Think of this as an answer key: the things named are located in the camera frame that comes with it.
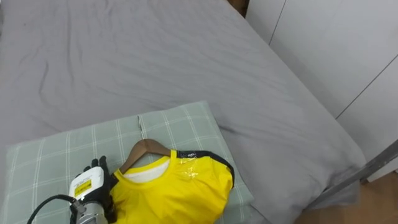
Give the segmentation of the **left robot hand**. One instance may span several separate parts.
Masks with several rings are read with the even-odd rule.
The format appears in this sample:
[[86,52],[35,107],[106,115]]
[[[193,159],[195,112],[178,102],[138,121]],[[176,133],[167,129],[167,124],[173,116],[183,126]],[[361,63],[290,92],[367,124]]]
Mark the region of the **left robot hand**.
[[70,206],[70,223],[116,223],[116,207],[110,194],[111,175],[106,156],[93,159],[71,182],[68,195],[83,207]]

